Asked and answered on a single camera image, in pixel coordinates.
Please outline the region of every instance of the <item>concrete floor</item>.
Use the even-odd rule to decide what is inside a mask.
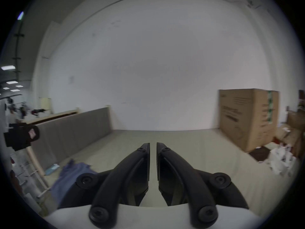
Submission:
[[[141,206],[163,207],[166,203],[158,190],[156,143],[163,142],[181,155],[195,169],[228,174],[245,197],[250,210],[259,216],[269,215],[286,193],[293,177],[275,175],[265,163],[258,163],[236,147],[219,129],[194,131],[122,131],[91,144],[71,156],[75,162],[91,165],[97,172],[113,169],[143,143],[150,142],[149,190]],[[69,158],[46,180],[52,185]]]

